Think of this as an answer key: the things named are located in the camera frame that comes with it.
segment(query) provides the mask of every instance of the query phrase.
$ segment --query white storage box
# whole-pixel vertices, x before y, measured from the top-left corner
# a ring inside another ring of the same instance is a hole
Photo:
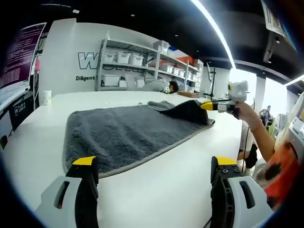
[[[105,63],[113,63],[115,59],[115,54],[105,53],[104,54],[104,62]]]
[[[117,75],[101,75],[103,86],[118,86],[120,77]]]
[[[195,63],[194,67],[197,68],[199,71],[202,71],[202,69],[203,69],[203,65],[200,63]]]
[[[131,55],[129,64],[136,65],[136,66],[142,66],[143,65],[143,56],[137,56],[137,55]]]
[[[169,63],[164,63],[160,66],[160,70],[172,74],[173,66],[171,66]]]
[[[164,55],[168,54],[169,43],[167,43],[166,41],[163,41],[163,40],[159,40],[153,44],[153,48],[158,50],[158,46],[161,47],[162,54],[164,54]]]
[[[172,73],[173,73],[174,75],[178,76],[179,73],[180,73],[180,70],[179,70],[178,68],[176,68],[176,67],[173,67]]]
[[[136,85],[137,85],[137,88],[142,88],[144,86],[144,80],[143,79],[138,79],[136,81]]]
[[[189,86],[187,91],[190,92],[190,93],[193,93],[194,92],[194,87]]]
[[[185,71],[182,70],[182,69],[180,69],[180,74],[179,74],[179,76],[184,78],[184,77],[185,77]]]
[[[193,74],[191,72],[188,72],[188,79],[193,79]]]
[[[129,63],[130,53],[119,52],[117,53],[118,63]]]
[[[174,51],[168,49],[168,54],[167,55],[174,58]]]
[[[119,87],[127,87],[127,82],[125,80],[120,80]]]

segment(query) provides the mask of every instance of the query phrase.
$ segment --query window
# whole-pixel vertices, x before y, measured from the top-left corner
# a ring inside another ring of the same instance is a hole
[[[257,86],[257,75],[245,70],[231,69],[229,74],[230,82],[248,82],[248,94],[246,103],[249,105],[253,104],[253,98],[256,96],[256,86]]]
[[[279,114],[286,114],[287,88],[286,86],[266,78],[265,93],[262,109],[271,106],[270,114],[276,118]]]

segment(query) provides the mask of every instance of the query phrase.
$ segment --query paper cup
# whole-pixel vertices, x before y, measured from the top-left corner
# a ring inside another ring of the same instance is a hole
[[[52,104],[52,90],[43,91],[43,105]]]

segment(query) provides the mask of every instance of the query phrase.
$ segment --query black ceiling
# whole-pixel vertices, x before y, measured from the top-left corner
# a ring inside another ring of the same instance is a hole
[[[221,29],[234,59],[267,67],[291,79],[304,73],[303,63],[297,58],[296,51],[279,35],[280,44],[275,44],[271,64],[263,62],[270,32],[266,29],[259,0],[200,1]],[[43,3],[61,5],[38,7],[35,14],[29,15],[28,23],[77,18],[78,22],[120,26],[166,40],[186,54],[202,60],[208,57],[227,58],[217,34],[190,0],[56,0]],[[73,14],[73,9],[80,10],[80,13]],[[230,68],[229,64],[218,61],[212,61],[211,66]],[[250,69],[258,75],[262,73],[261,69],[254,67],[238,65],[238,68]],[[276,75],[267,74],[286,83]],[[303,83],[299,82],[297,86],[294,86],[294,92],[299,93],[303,90],[299,87]]]

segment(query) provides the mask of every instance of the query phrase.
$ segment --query led light strip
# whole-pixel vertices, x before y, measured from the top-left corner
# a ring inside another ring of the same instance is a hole
[[[302,80],[302,79],[304,79],[304,75],[299,76],[299,77],[296,78],[295,80],[292,80],[291,82],[286,83],[285,86],[289,86],[289,85],[291,85],[291,84],[293,84],[293,83],[296,83],[296,82],[298,82],[298,81],[300,81],[300,80]]]
[[[222,44],[224,45],[224,48],[227,52],[228,58],[231,62],[232,68],[236,68],[236,65],[233,61],[233,57],[231,54],[231,51],[228,47],[228,44],[222,34],[222,32],[219,30],[218,25],[215,23],[214,19],[211,17],[211,15],[209,14],[209,12],[206,10],[206,8],[199,2],[199,0],[191,0],[192,3],[194,5],[196,5],[196,7],[204,14],[204,16],[207,18],[207,20],[209,21],[209,23],[211,24],[211,26],[213,27],[213,29],[215,30],[215,32],[217,33],[220,41],[222,42]]]

